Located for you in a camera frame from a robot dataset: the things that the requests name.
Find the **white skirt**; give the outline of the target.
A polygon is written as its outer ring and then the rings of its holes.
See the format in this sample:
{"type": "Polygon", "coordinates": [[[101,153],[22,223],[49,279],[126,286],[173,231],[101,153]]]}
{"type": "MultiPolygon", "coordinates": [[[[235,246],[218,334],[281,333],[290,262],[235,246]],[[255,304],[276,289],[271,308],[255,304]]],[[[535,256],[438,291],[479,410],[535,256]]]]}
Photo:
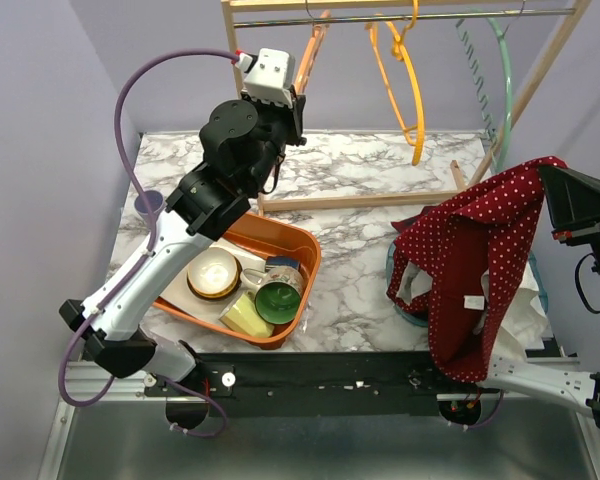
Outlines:
{"type": "MultiPolygon", "coordinates": [[[[415,305],[417,294],[431,290],[432,277],[411,262],[408,263],[397,289],[397,298],[415,305]]],[[[499,327],[494,352],[508,358],[523,358],[527,350],[543,350],[543,334],[549,327],[546,314],[535,290],[536,283],[526,264],[523,278],[499,327]]]]}

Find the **orange hanger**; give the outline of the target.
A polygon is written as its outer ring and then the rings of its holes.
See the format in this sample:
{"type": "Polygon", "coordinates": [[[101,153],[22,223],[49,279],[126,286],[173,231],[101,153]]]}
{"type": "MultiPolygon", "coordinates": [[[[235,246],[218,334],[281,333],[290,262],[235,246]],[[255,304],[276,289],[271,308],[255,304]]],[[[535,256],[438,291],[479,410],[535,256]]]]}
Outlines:
{"type": "Polygon", "coordinates": [[[316,17],[309,9],[309,2],[304,2],[305,10],[312,20],[312,31],[307,42],[303,57],[296,74],[294,88],[298,95],[304,94],[309,83],[310,75],[315,65],[320,48],[329,28],[328,24],[318,24],[316,17]]]}

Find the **red polka dot garment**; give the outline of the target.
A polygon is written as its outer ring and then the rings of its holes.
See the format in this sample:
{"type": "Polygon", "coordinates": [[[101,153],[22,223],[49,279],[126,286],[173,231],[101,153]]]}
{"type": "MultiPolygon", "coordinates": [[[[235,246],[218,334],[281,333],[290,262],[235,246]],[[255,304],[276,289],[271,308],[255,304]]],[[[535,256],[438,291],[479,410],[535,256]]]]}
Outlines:
{"type": "Polygon", "coordinates": [[[394,242],[387,296],[427,313],[431,357],[455,381],[487,377],[536,232],[545,166],[567,165],[548,156],[512,167],[417,216],[394,242]]]}

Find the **mint green hanger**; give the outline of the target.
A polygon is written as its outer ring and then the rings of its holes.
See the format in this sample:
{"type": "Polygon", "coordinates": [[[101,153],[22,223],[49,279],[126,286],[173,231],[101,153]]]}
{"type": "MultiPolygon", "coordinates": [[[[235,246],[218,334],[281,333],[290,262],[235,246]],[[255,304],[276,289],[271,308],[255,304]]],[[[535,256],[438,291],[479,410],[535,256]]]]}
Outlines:
{"type": "Polygon", "coordinates": [[[486,16],[482,10],[471,10],[473,19],[482,14],[491,31],[494,47],[487,65],[482,61],[481,53],[485,47],[478,47],[474,42],[472,30],[468,26],[468,18],[455,22],[455,31],[467,60],[474,92],[481,114],[484,128],[483,139],[488,142],[492,154],[491,170],[500,173],[504,170],[505,160],[509,153],[513,131],[513,63],[508,45],[509,26],[503,26],[494,16],[486,16]]]}

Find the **red plaid skirt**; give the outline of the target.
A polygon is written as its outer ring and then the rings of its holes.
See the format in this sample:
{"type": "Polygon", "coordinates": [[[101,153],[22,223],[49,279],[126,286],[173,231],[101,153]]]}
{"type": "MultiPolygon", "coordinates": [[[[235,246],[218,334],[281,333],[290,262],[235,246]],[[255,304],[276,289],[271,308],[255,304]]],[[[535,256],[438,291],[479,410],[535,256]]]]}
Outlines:
{"type": "Polygon", "coordinates": [[[417,215],[403,220],[392,221],[390,225],[396,232],[395,240],[399,241],[400,239],[409,238],[418,222],[423,220],[428,215],[429,211],[429,208],[424,208],[417,215]]]}

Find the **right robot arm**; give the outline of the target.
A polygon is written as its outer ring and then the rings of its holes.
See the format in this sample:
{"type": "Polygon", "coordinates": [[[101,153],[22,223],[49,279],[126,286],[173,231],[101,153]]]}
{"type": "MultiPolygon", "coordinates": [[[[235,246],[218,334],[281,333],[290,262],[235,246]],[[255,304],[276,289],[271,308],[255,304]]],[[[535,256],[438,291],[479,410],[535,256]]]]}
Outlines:
{"type": "MultiPolygon", "coordinates": [[[[542,166],[539,174],[554,238],[568,246],[590,246],[592,271],[600,275],[600,179],[557,166],[542,166]]],[[[563,371],[497,356],[480,385],[564,406],[591,417],[600,429],[600,372],[563,371]]]]}

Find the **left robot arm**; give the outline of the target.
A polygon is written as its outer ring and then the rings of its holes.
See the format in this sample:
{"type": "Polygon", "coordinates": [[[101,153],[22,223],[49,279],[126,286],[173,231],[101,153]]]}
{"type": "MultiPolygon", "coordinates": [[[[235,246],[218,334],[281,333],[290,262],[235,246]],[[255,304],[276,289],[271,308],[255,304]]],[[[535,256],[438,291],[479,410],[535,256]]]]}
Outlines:
{"type": "Polygon", "coordinates": [[[145,370],[166,376],[181,395],[200,387],[193,356],[150,338],[140,322],[175,276],[249,211],[268,177],[278,174],[286,147],[305,144],[306,98],[292,92],[290,100],[277,105],[243,93],[218,105],[199,131],[201,163],[168,196],[146,239],[93,294],[60,307],[95,363],[113,377],[145,370]]]}

